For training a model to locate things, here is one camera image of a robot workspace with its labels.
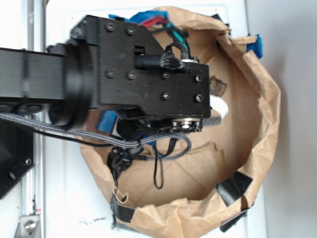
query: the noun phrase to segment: black tape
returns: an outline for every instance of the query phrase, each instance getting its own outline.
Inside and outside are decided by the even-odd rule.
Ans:
[[[221,224],[220,230],[222,232],[226,232],[229,230],[233,225],[235,225],[242,217],[245,217],[247,215],[247,210],[243,210],[238,215],[234,216],[233,218],[223,222]]]
[[[217,184],[216,188],[224,203],[227,206],[230,206],[232,203],[242,197],[252,181],[252,178],[240,172],[236,172],[227,180]]]
[[[115,196],[112,196],[110,207],[113,212],[113,215],[116,218],[120,219],[123,222],[127,222],[127,223],[131,222],[131,219],[135,211],[134,208],[124,207],[119,205]]]

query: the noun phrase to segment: black plastic piece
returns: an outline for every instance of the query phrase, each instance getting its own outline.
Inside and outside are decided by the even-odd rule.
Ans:
[[[0,199],[34,165],[33,133],[0,120]]]
[[[216,188],[224,203],[227,206],[230,206],[236,200],[242,197],[252,181],[252,178],[240,172],[236,172],[227,180],[217,184]]]

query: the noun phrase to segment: black screw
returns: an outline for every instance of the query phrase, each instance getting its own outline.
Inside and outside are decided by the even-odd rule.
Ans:
[[[162,74],[163,79],[168,79],[169,78],[169,72],[163,72]]]
[[[129,36],[134,35],[134,33],[135,33],[134,27],[133,27],[133,26],[129,26],[129,27],[127,28],[127,33],[128,33]]]
[[[201,102],[203,100],[203,96],[201,94],[198,94],[196,97],[196,102]]]
[[[136,79],[137,74],[134,71],[130,71],[130,72],[128,72],[127,76],[129,79],[132,80],[132,79]]]
[[[164,100],[167,100],[167,99],[169,99],[169,93],[163,93],[162,94],[162,98],[164,99]]]
[[[106,71],[106,76],[108,78],[113,78],[115,76],[115,71],[111,68]]]
[[[27,165],[31,165],[31,164],[32,164],[32,160],[31,160],[31,159],[27,159],[27,160],[25,161],[25,163],[26,163]]]
[[[196,80],[196,82],[201,82],[203,80],[203,78],[198,74],[195,76],[195,80]]]
[[[107,25],[106,25],[106,30],[107,30],[108,32],[114,31],[114,30],[115,30],[115,25],[114,25],[113,23],[107,23]]]

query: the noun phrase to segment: hex socket screw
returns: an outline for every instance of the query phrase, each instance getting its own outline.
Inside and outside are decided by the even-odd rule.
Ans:
[[[198,74],[195,76],[195,80],[196,80],[196,82],[201,82],[203,80],[203,78],[201,77],[201,75]]]
[[[164,100],[168,100],[169,97],[170,97],[170,96],[169,96],[169,93],[168,93],[168,92],[162,94],[162,98],[163,98]]]
[[[115,25],[113,24],[113,23],[107,23],[106,24],[106,30],[108,31],[108,32],[112,32],[112,31],[115,31]]]
[[[129,36],[133,36],[134,33],[135,33],[135,28],[133,26],[129,26],[127,28],[127,33],[128,33]]]
[[[169,72],[166,72],[166,71],[165,71],[165,72],[162,73],[163,79],[168,79],[169,76],[170,76],[170,75],[169,75]]]
[[[201,94],[196,95],[195,97],[196,102],[201,102],[203,100],[203,96]]]
[[[106,71],[106,76],[108,77],[108,78],[114,78],[115,77],[115,71],[111,68],[111,69],[108,69],[107,71]]]
[[[134,71],[129,71],[129,72],[127,73],[127,76],[128,76],[128,79],[133,80],[133,79],[136,79],[137,74],[136,74]]]

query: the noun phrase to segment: black metal bracket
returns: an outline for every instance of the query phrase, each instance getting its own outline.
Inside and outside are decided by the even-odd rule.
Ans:
[[[0,120],[0,199],[20,181],[34,163],[33,133]]]

